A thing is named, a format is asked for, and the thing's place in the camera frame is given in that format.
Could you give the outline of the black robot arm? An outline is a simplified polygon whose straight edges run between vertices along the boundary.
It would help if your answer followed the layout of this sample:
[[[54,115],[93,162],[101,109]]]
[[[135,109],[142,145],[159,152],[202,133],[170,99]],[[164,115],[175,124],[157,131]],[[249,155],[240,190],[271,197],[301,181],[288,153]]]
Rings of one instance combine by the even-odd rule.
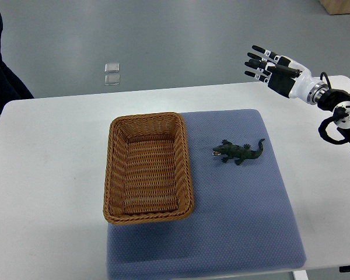
[[[318,128],[320,137],[333,144],[350,144],[350,94],[344,90],[328,89],[317,102],[318,108],[332,112],[332,116],[323,120]],[[336,140],[328,135],[327,127],[331,124],[337,126],[337,131],[343,136]]]

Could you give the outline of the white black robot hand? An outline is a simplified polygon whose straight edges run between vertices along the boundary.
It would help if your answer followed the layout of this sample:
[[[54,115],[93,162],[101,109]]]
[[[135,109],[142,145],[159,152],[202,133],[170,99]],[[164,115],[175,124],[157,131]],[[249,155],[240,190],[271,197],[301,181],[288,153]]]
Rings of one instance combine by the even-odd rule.
[[[244,63],[250,69],[244,74],[266,84],[279,95],[313,105],[330,89],[328,82],[313,77],[310,70],[297,61],[257,45],[252,49],[255,52],[249,52],[249,60]]]

